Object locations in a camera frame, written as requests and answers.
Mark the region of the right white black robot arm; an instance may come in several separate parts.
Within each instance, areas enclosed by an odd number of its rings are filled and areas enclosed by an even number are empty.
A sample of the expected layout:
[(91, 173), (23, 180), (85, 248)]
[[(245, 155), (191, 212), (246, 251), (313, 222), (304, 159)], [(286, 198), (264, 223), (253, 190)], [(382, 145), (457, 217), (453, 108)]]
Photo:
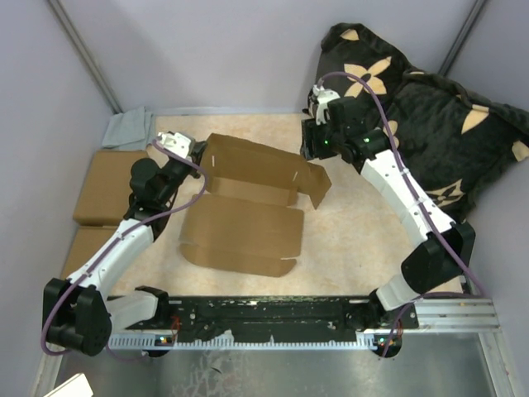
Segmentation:
[(300, 152), (306, 160), (340, 156), (385, 199), (412, 243), (390, 281), (354, 305), (347, 322), (355, 330), (386, 328), (404, 304), (433, 294), (467, 269), (475, 232), (441, 211), (404, 168), (385, 128), (369, 129), (354, 98), (333, 91), (311, 94), (304, 111)]

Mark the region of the brown cardboard box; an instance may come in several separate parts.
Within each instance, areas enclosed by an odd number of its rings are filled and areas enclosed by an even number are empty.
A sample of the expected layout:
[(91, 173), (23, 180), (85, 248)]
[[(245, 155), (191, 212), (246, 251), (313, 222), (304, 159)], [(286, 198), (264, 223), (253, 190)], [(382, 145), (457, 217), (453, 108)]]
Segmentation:
[(331, 187), (320, 165), (245, 139), (211, 134), (200, 165), (205, 194), (187, 210), (179, 235), (183, 258), (197, 266), (282, 277), (297, 264), (304, 194), (317, 208)]

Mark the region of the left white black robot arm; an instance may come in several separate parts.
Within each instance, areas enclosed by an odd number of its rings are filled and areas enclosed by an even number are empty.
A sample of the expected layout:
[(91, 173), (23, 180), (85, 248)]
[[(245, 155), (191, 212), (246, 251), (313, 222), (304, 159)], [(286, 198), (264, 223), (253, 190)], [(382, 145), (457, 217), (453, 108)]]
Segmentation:
[(160, 237), (169, 217), (203, 196), (201, 189), (187, 203), (170, 207), (186, 178), (208, 182), (200, 165), (205, 141), (168, 132), (156, 137), (152, 146), (169, 159), (164, 166), (151, 158), (133, 164), (129, 208), (117, 230), (84, 265), (66, 279), (54, 278), (45, 286), (40, 342), (46, 355), (75, 351), (96, 356), (116, 332), (143, 321), (153, 328), (169, 323), (172, 309), (162, 290), (141, 286), (128, 295), (108, 298), (136, 258)]

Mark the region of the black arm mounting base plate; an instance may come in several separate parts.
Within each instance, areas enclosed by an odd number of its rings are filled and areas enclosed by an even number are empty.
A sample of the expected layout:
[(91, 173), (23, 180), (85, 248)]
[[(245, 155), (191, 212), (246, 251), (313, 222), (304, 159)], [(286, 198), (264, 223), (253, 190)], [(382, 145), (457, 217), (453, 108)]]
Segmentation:
[(399, 311), (384, 311), (371, 295), (173, 296), (129, 329), (168, 329), (178, 342), (207, 342), (227, 331), (236, 342), (354, 342), (358, 332), (390, 329)]

